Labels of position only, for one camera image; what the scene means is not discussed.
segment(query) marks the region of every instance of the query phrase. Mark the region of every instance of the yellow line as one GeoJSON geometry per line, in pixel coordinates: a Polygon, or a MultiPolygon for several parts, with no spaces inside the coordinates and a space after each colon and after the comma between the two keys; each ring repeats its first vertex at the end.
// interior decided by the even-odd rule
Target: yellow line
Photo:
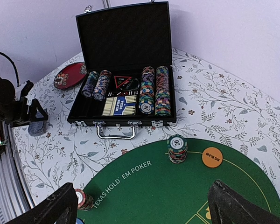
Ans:
{"type": "Polygon", "coordinates": [[[188,224],[195,216],[196,214],[194,214],[185,224],[188,224]]]}
{"type": "MultiPolygon", "coordinates": [[[[194,152],[194,151],[188,151],[188,153],[202,154],[201,152],[194,152]]],[[[270,208],[269,202],[267,201],[265,194],[263,193],[263,191],[262,191],[262,189],[260,188],[260,186],[256,183],[256,181],[255,181],[246,171],[244,171],[244,170],[243,170],[241,167],[239,167],[238,165],[234,164],[233,162],[228,161],[227,159],[223,159],[223,160],[226,161],[226,162],[228,162],[228,163],[230,163],[230,164],[232,164],[232,165],[235,166],[236,168],[240,169],[244,174],[246,174],[246,175],[255,183],[255,185],[258,187],[258,189],[259,189],[260,192],[262,193],[262,195],[263,195],[263,197],[264,197],[264,199],[265,199],[265,201],[266,201],[266,204],[267,204],[267,206],[268,206],[268,208],[269,208],[269,211],[271,212],[271,208],[270,208]]]]}
{"type": "Polygon", "coordinates": [[[208,221],[206,221],[200,214],[197,213],[198,218],[200,218],[205,224],[210,224],[208,221]]]}
{"type": "Polygon", "coordinates": [[[204,203],[204,205],[196,213],[200,212],[200,210],[207,204],[207,202],[209,202],[209,200],[207,200],[206,203],[204,203]]]}
{"type": "Polygon", "coordinates": [[[264,194],[263,191],[261,190],[260,186],[256,183],[256,181],[255,181],[246,171],[244,171],[244,170],[243,170],[241,167],[239,167],[238,165],[236,165],[236,164],[234,164],[234,163],[232,163],[232,162],[230,162],[230,161],[228,161],[228,160],[226,160],[226,159],[223,159],[223,160],[225,160],[226,162],[228,162],[228,163],[232,164],[233,166],[239,168],[239,169],[240,169],[241,171],[243,171],[248,177],[250,177],[250,179],[251,179],[251,180],[256,184],[256,186],[259,188],[260,192],[262,193],[263,197],[265,198],[265,201],[266,201],[266,204],[267,204],[267,206],[268,206],[268,208],[269,208],[269,211],[271,212],[271,208],[270,208],[270,206],[269,206],[269,202],[267,201],[265,194],[264,194]]]}

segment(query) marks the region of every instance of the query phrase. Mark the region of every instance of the floral tablecloth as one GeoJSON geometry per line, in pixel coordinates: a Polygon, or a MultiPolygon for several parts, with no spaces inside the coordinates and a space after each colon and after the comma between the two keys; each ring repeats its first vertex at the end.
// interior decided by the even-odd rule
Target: floral tablecloth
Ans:
{"type": "MultiPolygon", "coordinates": [[[[117,157],[176,133],[216,141],[245,154],[261,167],[280,197],[280,103],[194,55],[174,48],[172,55],[177,125],[140,128],[133,140],[102,140],[94,127],[66,121],[80,85],[62,91],[53,80],[67,65],[84,61],[82,53],[35,84],[28,98],[37,98],[47,108],[46,133],[31,137],[25,126],[14,128],[14,137],[36,203],[66,182],[83,189],[117,157]]],[[[128,127],[104,130],[125,135],[130,131],[128,127]]]]}

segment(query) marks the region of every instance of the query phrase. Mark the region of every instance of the orange round button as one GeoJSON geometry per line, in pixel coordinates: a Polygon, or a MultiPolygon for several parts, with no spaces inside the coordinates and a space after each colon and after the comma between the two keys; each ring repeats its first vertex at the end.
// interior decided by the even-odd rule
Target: orange round button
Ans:
{"type": "Polygon", "coordinates": [[[223,162],[223,154],[215,147],[209,147],[202,153],[202,161],[209,168],[216,168],[223,162]]]}

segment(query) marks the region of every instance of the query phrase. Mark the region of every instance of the table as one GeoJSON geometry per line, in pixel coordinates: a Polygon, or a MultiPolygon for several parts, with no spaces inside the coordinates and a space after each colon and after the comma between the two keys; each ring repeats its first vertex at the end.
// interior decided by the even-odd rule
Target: table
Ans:
{"type": "Polygon", "coordinates": [[[188,146],[187,159],[181,164],[168,159],[166,140],[117,158],[84,188],[95,203],[90,211],[78,211],[78,218],[86,224],[146,224],[152,220],[154,224],[210,224],[207,194],[216,179],[280,217],[277,192],[253,161],[213,141],[188,139],[188,146]],[[202,163],[202,153],[209,147],[223,154],[218,168],[202,163]]]}
{"type": "MultiPolygon", "coordinates": [[[[131,141],[101,140],[93,127],[76,127],[66,121],[80,85],[57,90],[53,79],[67,65],[82,62],[82,53],[35,84],[28,98],[37,98],[48,109],[46,133],[31,137],[25,126],[14,128],[14,137],[36,203],[66,182],[83,189],[116,158],[176,133],[238,150],[263,170],[280,198],[280,103],[194,55],[173,48],[172,56],[177,125],[141,128],[131,141]]],[[[130,131],[127,127],[104,130],[105,134],[125,135],[130,131]]]]}

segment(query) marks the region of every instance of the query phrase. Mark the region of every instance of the metal latch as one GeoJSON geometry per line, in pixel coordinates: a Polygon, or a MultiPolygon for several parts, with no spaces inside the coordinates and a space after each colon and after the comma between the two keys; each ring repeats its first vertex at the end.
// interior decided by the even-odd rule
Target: metal latch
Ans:
{"type": "Polygon", "coordinates": [[[105,125],[106,123],[103,120],[95,120],[93,121],[94,126],[102,126],[105,125]]]}
{"type": "Polygon", "coordinates": [[[175,127],[176,126],[176,123],[173,123],[173,122],[168,122],[169,126],[172,126],[172,127],[175,127]]]}
{"type": "Polygon", "coordinates": [[[153,127],[163,127],[163,121],[162,120],[152,120],[151,125],[153,127]]]}
{"type": "Polygon", "coordinates": [[[76,120],[75,123],[76,123],[76,126],[87,127],[86,123],[83,120],[81,120],[81,121],[76,120]]]}
{"type": "Polygon", "coordinates": [[[128,123],[130,126],[135,125],[136,127],[138,127],[139,125],[142,125],[142,122],[139,121],[139,120],[129,120],[127,123],[128,123]]]}
{"type": "Polygon", "coordinates": [[[92,12],[92,8],[93,8],[93,6],[87,6],[87,7],[84,9],[84,12],[83,12],[83,13],[91,13],[91,12],[92,12]]]}

